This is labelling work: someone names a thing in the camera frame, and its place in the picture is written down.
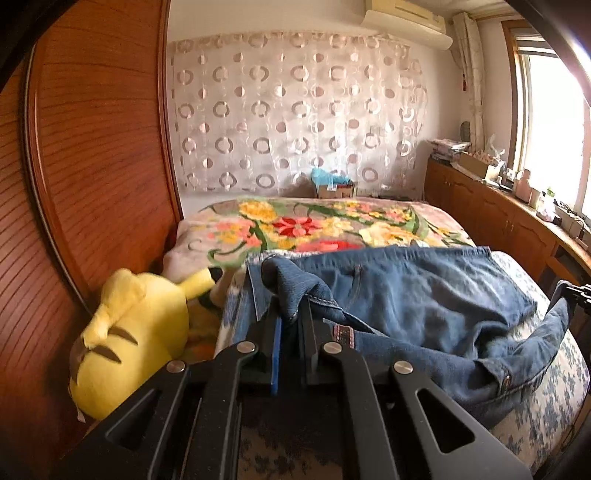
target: metal button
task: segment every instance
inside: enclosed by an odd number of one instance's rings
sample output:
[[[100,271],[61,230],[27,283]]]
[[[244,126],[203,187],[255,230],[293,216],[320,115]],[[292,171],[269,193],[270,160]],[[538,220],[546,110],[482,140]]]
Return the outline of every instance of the metal button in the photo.
[[[501,385],[501,390],[503,392],[504,391],[507,391],[510,386],[511,386],[511,376],[510,375],[507,375],[505,377],[505,379],[503,380],[503,384]]]

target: blue floral sheet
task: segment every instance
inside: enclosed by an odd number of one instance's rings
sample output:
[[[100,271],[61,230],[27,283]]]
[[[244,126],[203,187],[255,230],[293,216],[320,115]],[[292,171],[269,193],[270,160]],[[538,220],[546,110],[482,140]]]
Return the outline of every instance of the blue floral sheet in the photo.
[[[271,252],[256,254],[251,261],[261,261]],[[274,251],[290,257],[309,255]],[[510,333],[515,339],[528,337],[541,323],[549,300],[531,277],[503,252],[493,252],[494,260],[513,278],[524,293],[538,302],[537,311]],[[217,337],[216,352],[228,346],[232,337],[238,297],[244,279],[243,268],[234,275],[224,310],[224,320]],[[567,332],[558,355],[550,365],[536,392],[492,429],[504,445],[535,472],[560,445],[562,437],[574,425],[589,386],[589,371],[573,336]],[[244,427],[241,438],[238,478],[341,478],[339,465],[319,456],[302,438],[301,445],[285,446],[271,440],[269,429],[273,419],[257,427]]]

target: white wall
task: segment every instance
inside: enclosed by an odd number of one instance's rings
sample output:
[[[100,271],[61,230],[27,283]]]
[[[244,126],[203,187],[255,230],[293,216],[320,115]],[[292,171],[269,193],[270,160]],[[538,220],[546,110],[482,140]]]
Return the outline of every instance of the white wall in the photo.
[[[315,30],[348,34],[372,34],[360,26],[365,15],[365,0],[171,0],[168,42],[248,31]],[[428,94],[427,115],[420,140],[435,137],[459,138],[462,73],[449,51],[409,42],[411,56],[418,58]],[[418,149],[413,188],[405,194],[420,197],[428,148]],[[196,199],[185,199],[190,210]]]
[[[507,160],[511,141],[511,70],[501,21],[497,18],[478,22],[485,68],[483,121],[485,138],[495,134],[494,145],[505,149]]]

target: blue jeans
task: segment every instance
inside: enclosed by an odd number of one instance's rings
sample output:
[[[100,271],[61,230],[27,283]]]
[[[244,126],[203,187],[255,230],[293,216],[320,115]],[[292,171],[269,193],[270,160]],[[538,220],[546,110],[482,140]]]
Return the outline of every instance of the blue jeans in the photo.
[[[561,282],[542,324],[528,339],[512,340],[509,331],[536,304],[485,247],[269,257],[247,269],[234,342],[261,318],[272,295],[284,330],[294,329],[306,296],[313,316],[333,327],[336,340],[368,362],[410,362],[488,428],[539,386],[575,305],[561,298],[568,285]]]

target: white curtain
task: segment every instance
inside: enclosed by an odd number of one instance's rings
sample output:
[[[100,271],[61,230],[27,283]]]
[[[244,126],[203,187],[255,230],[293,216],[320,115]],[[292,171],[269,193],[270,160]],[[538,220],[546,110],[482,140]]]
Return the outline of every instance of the white curtain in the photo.
[[[484,59],[482,57],[480,32],[476,21],[471,19],[465,12],[454,15],[453,26],[456,30],[456,37],[462,55],[462,70],[469,96],[472,151],[483,150],[485,146],[484,128],[482,126]]]
[[[215,35],[176,42],[167,64],[174,159],[190,192],[297,194],[313,167],[376,193],[417,184],[427,89],[399,40]]]

